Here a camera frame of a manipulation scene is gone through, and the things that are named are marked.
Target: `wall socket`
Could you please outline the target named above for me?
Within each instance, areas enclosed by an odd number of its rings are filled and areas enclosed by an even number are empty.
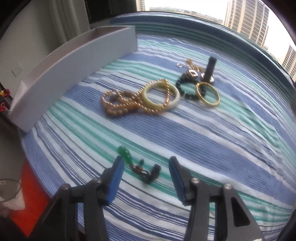
[[[16,66],[11,70],[15,77],[17,77],[20,72],[22,72],[22,67],[20,63],[17,63]]]

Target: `green pendant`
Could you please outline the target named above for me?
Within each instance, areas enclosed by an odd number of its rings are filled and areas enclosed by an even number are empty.
[[[133,161],[131,160],[131,154],[129,153],[128,149],[125,148],[124,146],[120,146],[117,149],[117,152],[119,155],[121,155],[124,158],[124,161],[129,164],[132,165]]]

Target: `gray floor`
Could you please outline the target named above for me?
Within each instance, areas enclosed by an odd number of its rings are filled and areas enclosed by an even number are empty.
[[[19,181],[25,159],[17,128],[0,114],[0,179]],[[0,187],[1,196],[10,196],[16,189],[17,183],[7,182]]]

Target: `red fabric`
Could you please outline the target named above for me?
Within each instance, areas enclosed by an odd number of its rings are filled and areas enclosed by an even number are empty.
[[[21,179],[26,208],[20,211],[12,211],[10,218],[26,236],[29,236],[39,216],[46,208],[49,197],[41,187],[27,161],[23,165]]]

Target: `white sky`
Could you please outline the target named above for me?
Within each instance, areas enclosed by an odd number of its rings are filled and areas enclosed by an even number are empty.
[[[146,10],[150,7],[172,7],[199,12],[221,20],[225,19],[228,0],[145,0]],[[268,51],[277,58],[283,58],[291,44],[296,49],[287,30],[276,17],[269,11],[267,25],[269,26],[265,45]]]

